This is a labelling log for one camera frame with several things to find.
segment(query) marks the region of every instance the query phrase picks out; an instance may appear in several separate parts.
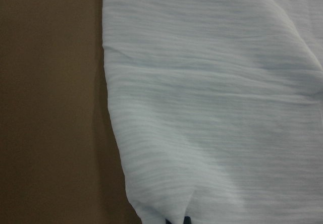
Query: dark object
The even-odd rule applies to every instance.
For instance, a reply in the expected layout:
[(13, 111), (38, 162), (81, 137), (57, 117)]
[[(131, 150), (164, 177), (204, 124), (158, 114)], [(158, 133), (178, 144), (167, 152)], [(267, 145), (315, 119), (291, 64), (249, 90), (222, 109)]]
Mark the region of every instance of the dark object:
[[(172, 224), (169, 220), (166, 219), (166, 224)], [(192, 224), (191, 218), (189, 216), (186, 216), (184, 218), (184, 223), (183, 224)]]

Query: white cloth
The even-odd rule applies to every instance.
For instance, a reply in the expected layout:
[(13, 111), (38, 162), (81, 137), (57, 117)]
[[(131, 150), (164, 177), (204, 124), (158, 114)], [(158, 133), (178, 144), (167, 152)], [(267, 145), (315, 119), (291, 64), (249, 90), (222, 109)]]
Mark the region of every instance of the white cloth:
[(323, 0), (103, 0), (143, 224), (323, 223)]

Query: striped texture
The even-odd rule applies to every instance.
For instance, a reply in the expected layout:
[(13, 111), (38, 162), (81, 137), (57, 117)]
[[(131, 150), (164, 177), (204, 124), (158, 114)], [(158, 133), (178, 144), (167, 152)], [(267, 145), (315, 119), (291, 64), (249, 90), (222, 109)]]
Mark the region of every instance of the striped texture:
[(323, 0), (103, 0), (143, 224), (323, 223)]

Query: brown surface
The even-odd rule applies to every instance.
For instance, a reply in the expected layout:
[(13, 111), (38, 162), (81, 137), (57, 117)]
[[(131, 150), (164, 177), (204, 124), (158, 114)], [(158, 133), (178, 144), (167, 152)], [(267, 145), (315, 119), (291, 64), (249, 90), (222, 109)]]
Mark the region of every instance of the brown surface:
[(1, 0), (0, 223), (141, 223), (106, 106), (102, 0)]

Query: white garment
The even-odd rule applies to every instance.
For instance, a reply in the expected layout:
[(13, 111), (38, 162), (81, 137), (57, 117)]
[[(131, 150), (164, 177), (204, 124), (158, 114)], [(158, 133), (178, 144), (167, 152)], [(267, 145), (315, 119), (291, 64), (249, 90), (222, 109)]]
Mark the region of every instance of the white garment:
[(323, 0), (103, 0), (143, 224), (323, 223)]

